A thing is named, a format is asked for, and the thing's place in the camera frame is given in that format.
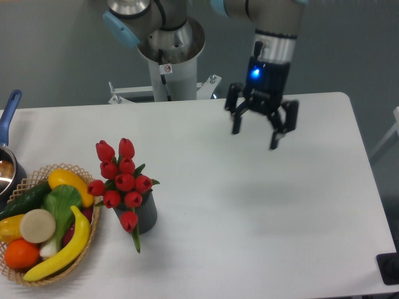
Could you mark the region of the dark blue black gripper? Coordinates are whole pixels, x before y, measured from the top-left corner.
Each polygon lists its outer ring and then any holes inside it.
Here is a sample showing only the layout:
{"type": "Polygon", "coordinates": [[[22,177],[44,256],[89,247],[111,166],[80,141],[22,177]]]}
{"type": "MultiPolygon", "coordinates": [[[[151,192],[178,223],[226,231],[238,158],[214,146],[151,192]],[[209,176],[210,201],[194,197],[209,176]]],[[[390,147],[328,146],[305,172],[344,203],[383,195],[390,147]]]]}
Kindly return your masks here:
{"type": "Polygon", "coordinates": [[[270,150],[276,150],[279,140],[296,129],[299,101],[282,101],[290,67],[290,62],[277,64],[250,57],[245,86],[231,83],[224,106],[231,114],[233,135],[240,132],[242,115],[248,110],[270,114],[269,121],[273,127],[270,150]],[[284,110],[284,118],[281,117],[280,107],[284,110]]]}

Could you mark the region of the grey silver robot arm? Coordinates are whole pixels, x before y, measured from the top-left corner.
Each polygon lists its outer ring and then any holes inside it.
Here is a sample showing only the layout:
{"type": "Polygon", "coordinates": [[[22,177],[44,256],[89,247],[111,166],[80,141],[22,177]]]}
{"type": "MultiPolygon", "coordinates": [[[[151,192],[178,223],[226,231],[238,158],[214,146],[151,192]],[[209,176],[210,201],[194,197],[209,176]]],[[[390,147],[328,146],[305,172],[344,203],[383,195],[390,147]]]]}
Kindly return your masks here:
{"type": "MultiPolygon", "coordinates": [[[[253,111],[272,125],[270,149],[296,128],[299,103],[283,98],[305,1],[212,1],[220,15],[247,19],[255,26],[246,81],[232,83],[225,109],[233,134],[242,115],[253,111]]],[[[119,43],[146,58],[154,99],[196,100],[196,60],[205,44],[201,24],[187,13],[186,1],[109,1],[103,21],[119,43]]]]}

